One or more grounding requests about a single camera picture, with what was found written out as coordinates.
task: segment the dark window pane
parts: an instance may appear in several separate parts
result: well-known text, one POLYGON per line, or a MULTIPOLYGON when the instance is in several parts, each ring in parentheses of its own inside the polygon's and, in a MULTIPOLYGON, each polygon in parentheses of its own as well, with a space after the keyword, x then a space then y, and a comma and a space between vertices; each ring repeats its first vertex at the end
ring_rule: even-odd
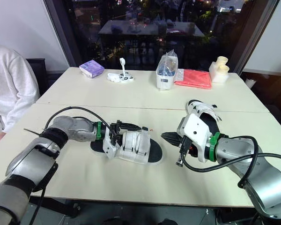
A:
POLYGON ((64 0, 83 61, 155 70, 172 49, 180 68, 230 57, 253 0, 64 0))

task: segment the black chair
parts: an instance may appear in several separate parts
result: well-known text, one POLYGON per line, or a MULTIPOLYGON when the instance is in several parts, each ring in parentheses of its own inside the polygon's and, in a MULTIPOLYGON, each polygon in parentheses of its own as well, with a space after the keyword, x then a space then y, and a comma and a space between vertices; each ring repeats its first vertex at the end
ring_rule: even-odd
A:
POLYGON ((39 93, 43 95, 49 88, 45 59, 26 59, 36 76, 39 93))

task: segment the purple box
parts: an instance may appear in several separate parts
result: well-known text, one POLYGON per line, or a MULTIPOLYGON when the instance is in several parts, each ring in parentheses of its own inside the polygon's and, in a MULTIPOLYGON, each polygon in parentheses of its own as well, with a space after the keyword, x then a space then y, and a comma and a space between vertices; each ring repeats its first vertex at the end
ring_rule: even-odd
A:
POLYGON ((94 60, 83 63, 82 65, 79 66, 79 69, 88 78, 94 78, 100 75, 101 73, 103 73, 104 71, 104 67, 94 60))

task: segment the white table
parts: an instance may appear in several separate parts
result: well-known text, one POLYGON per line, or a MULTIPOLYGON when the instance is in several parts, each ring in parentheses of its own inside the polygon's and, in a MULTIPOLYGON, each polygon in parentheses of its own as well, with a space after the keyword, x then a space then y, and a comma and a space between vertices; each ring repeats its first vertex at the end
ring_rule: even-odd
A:
POLYGON ((197 99, 218 106, 216 111, 268 112, 243 80, 234 73, 225 84, 213 83, 203 90, 174 85, 170 91, 156 87, 155 71, 130 70, 132 83, 112 83, 106 69, 94 79, 85 77, 79 68, 69 68, 37 101, 38 104, 86 105, 125 108, 184 110, 189 100, 197 99))
MULTIPOLYGON (((23 128, 41 132, 48 118, 63 107, 34 104, 2 139, 0 181, 5 177, 9 162, 36 137, 23 128)), ((163 140, 160 134, 175 131, 181 118, 185 116, 185 111, 87 108, 107 121, 122 120, 153 129, 151 137, 163 149, 164 159, 155 166, 138 165, 120 159, 108 160, 94 155, 88 142, 69 141, 58 157, 59 168, 49 183, 45 196, 189 206, 252 206, 245 191, 237 187, 239 178, 228 168, 196 173, 175 165, 179 149, 163 140)), ((86 112, 78 110, 70 110, 63 115, 80 115, 97 121, 86 112)), ((218 115, 222 118, 219 123, 222 133, 230 136, 252 135, 264 152, 281 154, 281 126, 270 113, 218 112, 218 115)), ((215 165, 212 162, 201 164, 191 157, 187 157, 187 160, 195 167, 215 165)), ((268 161, 281 170, 281 160, 269 158, 268 161)))

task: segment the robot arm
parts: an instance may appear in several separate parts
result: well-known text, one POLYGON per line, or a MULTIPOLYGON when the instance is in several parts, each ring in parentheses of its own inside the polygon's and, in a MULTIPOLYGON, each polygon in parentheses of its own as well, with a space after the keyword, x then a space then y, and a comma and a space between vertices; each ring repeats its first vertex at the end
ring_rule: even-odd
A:
POLYGON ((117 141, 123 136, 118 132, 120 129, 141 130, 136 125, 119 120, 111 126, 115 135, 110 134, 110 130, 101 122, 57 117, 9 164, 6 179, 0 183, 0 225, 20 223, 30 194, 47 186, 58 168, 56 158, 68 140, 94 142, 103 139, 106 149, 111 146, 116 151, 117 141))
MULTIPOLYGON (((213 120, 210 118, 209 116, 206 120, 207 123, 213 120)), ((254 138, 246 136, 229 138, 219 132, 215 133, 218 127, 214 129, 214 124, 207 125, 207 123, 196 113, 190 113, 181 120, 177 132, 162 134, 165 140, 180 148, 180 155, 176 162, 178 166, 182 167, 184 164, 191 170, 203 173, 209 170, 191 167, 185 160, 187 154, 197 157, 202 163, 210 160, 223 164, 238 157, 251 155, 255 149, 258 153, 262 153, 257 143, 255 146, 254 138), (210 127, 213 127, 213 133, 209 131, 210 127)), ((251 161, 252 159, 248 158, 228 167, 239 178, 243 178, 251 161)), ((270 221, 275 224, 281 222, 281 171, 269 164, 264 157, 258 157, 253 170, 244 179, 241 187, 247 192, 263 222, 270 221)))

